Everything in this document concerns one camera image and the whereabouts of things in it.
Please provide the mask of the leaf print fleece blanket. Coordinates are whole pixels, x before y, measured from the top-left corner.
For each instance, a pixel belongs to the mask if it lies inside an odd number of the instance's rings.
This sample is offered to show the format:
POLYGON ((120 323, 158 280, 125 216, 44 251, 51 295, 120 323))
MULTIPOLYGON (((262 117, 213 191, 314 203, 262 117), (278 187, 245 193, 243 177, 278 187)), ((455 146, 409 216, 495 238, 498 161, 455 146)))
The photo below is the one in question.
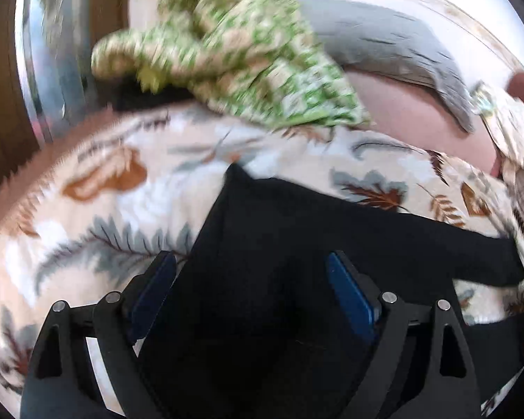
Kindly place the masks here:
POLYGON ((123 288, 156 252, 184 258, 227 167, 331 196, 512 236, 511 187, 467 162, 342 127, 267 131, 198 104, 93 116, 0 189, 0 405, 20 413, 29 356, 50 306, 123 288))

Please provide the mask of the black pants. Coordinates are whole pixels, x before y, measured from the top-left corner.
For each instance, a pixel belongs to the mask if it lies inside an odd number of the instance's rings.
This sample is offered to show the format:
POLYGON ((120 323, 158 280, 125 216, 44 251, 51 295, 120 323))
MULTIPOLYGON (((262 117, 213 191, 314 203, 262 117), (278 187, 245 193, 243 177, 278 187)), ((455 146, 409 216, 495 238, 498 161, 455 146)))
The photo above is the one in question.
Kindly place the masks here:
MULTIPOLYGON (((447 300, 454 282, 515 287, 509 238, 328 197, 231 166, 138 357, 164 418, 340 418, 362 365, 327 280, 343 252, 382 291, 447 300)), ((524 313, 460 323, 480 405, 524 373, 524 313)))

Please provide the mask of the green patterned quilt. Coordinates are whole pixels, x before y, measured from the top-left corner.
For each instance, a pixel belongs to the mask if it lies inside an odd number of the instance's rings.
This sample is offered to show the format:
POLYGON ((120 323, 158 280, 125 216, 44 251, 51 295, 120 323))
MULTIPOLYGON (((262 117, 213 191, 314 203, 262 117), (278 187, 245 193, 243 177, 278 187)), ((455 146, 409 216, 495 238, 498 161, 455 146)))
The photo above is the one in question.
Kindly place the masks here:
POLYGON ((153 28, 101 39, 93 76, 134 76, 154 94, 182 87, 214 112, 269 129, 369 122, 296 0, 158 0, 158 15, 153 28))

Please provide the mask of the stained glass wardrobe door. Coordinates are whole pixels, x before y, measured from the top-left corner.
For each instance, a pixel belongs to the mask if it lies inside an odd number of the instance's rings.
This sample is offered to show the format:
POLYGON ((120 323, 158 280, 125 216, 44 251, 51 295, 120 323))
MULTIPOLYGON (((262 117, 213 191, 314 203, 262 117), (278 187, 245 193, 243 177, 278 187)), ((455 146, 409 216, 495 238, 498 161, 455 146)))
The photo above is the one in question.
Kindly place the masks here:
POLYGON ((89 10, 90 0, 16 0, 17 75, 40 146, 67 134, 98 106, 89 10))

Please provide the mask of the white printed pillow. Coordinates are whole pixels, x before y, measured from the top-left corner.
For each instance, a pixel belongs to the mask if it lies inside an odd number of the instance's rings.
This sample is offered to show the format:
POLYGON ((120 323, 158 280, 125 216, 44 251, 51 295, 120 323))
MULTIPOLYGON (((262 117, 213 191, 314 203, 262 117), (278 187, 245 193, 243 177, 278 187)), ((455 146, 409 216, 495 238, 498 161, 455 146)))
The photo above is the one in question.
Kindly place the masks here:
POLYGON ((524 103, 483 82, 471 92, 471 102, 498 148, 502 178, 524 213, 524 103))

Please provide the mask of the grey quilted blanket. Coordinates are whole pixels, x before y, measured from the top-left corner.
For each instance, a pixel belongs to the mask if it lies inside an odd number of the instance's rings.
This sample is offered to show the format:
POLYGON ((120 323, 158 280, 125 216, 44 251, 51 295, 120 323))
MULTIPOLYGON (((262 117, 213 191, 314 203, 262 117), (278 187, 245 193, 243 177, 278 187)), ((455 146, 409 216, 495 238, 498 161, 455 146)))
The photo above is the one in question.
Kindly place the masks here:
POLYGON ((460 128, 474 132, 470 92, 460 68, 421 20, 347 0, 299 0, 299 4, 337 64, 431 88, 460 128))

